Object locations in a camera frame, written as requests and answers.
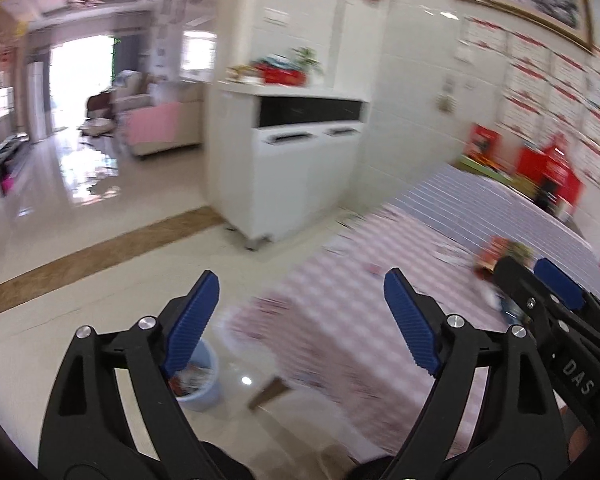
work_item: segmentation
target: light blue bucket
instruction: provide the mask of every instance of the light blue bucket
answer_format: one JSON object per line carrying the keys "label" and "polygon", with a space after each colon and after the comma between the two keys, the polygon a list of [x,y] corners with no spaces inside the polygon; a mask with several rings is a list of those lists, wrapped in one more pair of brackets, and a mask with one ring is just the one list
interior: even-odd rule
{"label": "light blue bucket", "polygon": [[189,359],[190,363],[198,365],[200,367],[209,368],[211,370],[211,376],[206,384],[193,394],[177,397],[176,400],[180,405],[188,410],[194,412],[204,412],[211,406],[216,405],[222,398],[222,392],[220,391],[220,361],[218,356],[211,346],[204,339],[201,339],[196,349],[191,354]]}

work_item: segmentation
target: wooden table leg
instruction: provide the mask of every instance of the wooden table leg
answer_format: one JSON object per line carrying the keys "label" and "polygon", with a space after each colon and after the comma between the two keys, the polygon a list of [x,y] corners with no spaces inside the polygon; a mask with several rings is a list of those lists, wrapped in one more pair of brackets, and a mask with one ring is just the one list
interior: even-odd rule
{"label": "wooden table leg", "polygon": [[282,379],[280,379],[278,376],[275,376],[269,381],[267,386],[261,389],[256,396],[250,400],[247,406],[251,411],[253,411],[263,404],[266,404],[270,400],[273,400],[285,392],[288,392],[290,389],[291,388],[289,388]]}

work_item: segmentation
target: potted plant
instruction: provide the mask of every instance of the potted plant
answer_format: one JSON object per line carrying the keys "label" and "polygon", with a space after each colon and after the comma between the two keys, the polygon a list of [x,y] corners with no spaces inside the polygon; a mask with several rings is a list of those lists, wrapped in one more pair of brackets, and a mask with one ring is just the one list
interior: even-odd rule
{"label": "potted plant", "polygon": [[296,58],[294,62],[306,74],[307,86],[320,86],[323,83],[324,72],[320,62],[315,59],[315,50],[307,46],[293,49]]}

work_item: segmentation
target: bright window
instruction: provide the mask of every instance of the bright window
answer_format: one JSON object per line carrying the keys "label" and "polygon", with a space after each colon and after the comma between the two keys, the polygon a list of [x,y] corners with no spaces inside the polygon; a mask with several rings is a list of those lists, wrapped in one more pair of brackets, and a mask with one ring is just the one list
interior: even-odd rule
{"label": "bright window", "polygon": [[211,70],[216,59],[216,35],[186,30],[182,41],[183,70]]}

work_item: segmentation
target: silver bolt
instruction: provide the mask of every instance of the silver bolt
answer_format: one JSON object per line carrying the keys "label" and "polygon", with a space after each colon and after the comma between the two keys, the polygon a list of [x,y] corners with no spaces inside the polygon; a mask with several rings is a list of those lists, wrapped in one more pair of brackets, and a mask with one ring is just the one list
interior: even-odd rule
{"label": "silver bolt", "polygon": [[138,326],[142,330],[149,330],[155,326],[156,320],[153,316],[143,317],[140,321],[138,321]]}
{"label": "silver bolt", "polygon": [[447,317],[446,322],[453,328],[460,328],[461,326],[464,326],[464,318],[462,316],[458,316],[458,314],[452,314],[451,316]]}
{"label": "silver bolt", "polygon": [[75,331],[75,336],[78,339],[86,339],[91,335],[91,327],[90,326],[81,326],[78,330]]}
{"label": "silver bolt", "polygon": [[511,333],[514,337],[524,337],[526,335],[526,329],[520,325],[514,325],[511,329]]}

